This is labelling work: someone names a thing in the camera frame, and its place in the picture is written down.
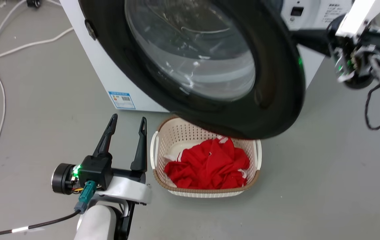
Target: white basket handle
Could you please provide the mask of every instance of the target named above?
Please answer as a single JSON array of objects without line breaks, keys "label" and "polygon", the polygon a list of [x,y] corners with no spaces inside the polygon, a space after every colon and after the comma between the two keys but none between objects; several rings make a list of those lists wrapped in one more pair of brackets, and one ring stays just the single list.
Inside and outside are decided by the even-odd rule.
[{"label": "white basket handle", "polygon": [[156,162],[155,162],[155,152],[158,150],[159,145],[159,137],[158,137],[159,131],[156,131],[153,134],[152,142],[150,143],[150,163],[152,164],[152,169],[156,169]]},{"label": "white basket handle", "polygon": [[256,169],[260,170],[261,169],[261,164],[262,164],[262,147],[261,147],[261,140],[256,140],[255,141],[256,145],[256,156],[258,158],[258,164],[256,165]]}]

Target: black cable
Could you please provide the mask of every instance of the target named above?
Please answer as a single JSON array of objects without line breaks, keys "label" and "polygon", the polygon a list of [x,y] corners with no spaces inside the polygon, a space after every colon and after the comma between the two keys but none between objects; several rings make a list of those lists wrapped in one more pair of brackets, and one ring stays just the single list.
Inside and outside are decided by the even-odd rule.
[{"label": "black cable", "polygon": [[[35,225],[30,225],[30,226],[28,226],[28,229],[40,228],[40,227],[43,227],[43,226],[47,226],[47,225],[51,225],[51,224],[54,224],[54,223],[62,222],[64,220],[71,219],[72,217],[76,216],[79,213],[80,213],[80,210],[77,210],[74,213],[72,213],[72,214],[70,214],[70,215],[68,215],[66,217],[62,217],[62,218],[59,218],[59,219],[56,219],[56,220],[52,220],[52,221],[49,221],[49,222],[43,222],[43,223],[39,223],[39,224],[35,224]],[[0,231],[0,235],[9,234],[9,233],[12,233],[12,229],[5,230],[5,231]]]},{"label": "black cable", "polygon": [[368,93],[368,99],[366,100],[366,104],[365,104],[365,121],[366,121],[366,125],[368,126],[368,128],[370,130],[379,130],[380,129],[380,125],[377,126],[377,127],[372,127],[372,125],[369,123],[369,117],[368,117],[368,107],[369,107],[369,101],[371,100],[371,97],[372,97],[372,93],[376,90],[380,89],[380,84],[378,84],[376,87],[372,88],[369,93]]}]

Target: red clothes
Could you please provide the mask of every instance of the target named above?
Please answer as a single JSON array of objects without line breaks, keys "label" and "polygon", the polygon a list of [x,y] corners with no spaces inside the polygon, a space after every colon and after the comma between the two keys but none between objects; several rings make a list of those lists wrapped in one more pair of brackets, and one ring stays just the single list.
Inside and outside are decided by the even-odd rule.
[{"label": "red clothes", "polygon": [[191,149],[184,149],[181,161],[171,161],[165,173],[180,188],[226,189],[246,185],[242,172],[249,168],[243,149],[235,148],[231,139],[206,140]]}]

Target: concrete floor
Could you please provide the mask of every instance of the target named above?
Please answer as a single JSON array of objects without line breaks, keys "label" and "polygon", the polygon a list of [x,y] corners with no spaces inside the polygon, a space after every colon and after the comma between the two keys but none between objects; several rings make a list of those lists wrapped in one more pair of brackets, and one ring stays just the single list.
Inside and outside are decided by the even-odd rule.
[{"label": "concrete floor", "polygon": [[[12,6],[0,8],[0,23]],[[70,26],[59,7],[22,7],[0,36],[0,53]],[[168,116],[115,110],[74,33],[1,58],[0,77],[7,94],[0,230],[72,213],[77,196],[53,193],[51,174],[59,163],[78,164],[91,154],[111,114],[119,114],[110,149],[113,167],[119,168],[133,160],[141,117],[147,118],[151,138]],[[337,84],[325,60],[298,121],[262,142],[262,175],[252,189],[227,199],[183,198],[168,193],[148,172],[153,201],[137,206],[129,239],[380,239],[380,131],[365,126],[367,92]],[[370,114],[380,123],[379,92]],[[76,223],[74,218],[0,240],[69,240]]]}]

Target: beige plastic basket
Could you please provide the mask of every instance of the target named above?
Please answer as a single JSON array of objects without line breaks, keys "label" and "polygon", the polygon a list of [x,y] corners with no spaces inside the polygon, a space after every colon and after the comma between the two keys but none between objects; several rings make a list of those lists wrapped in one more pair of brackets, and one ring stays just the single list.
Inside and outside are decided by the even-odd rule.
[{"label": "beige plastic basket", "polygon": [[261,168],[262,149],[260,140],[231,139],[234,146],[243,149],[250,160],[247,171],[247,185],[239,188],[220,190],[195,190],[175,187],[164,173],[166,160],[164,156],[178,156],[184,149],[189,149],[207,139],[214,139],[218,135],[208,132],[181,118],[171,118],[164,121],[154,133],[150,144],[150,162],[156,181],[170,193],[195,198],[220,198],[236,196],[248,190],[259,176]]}]

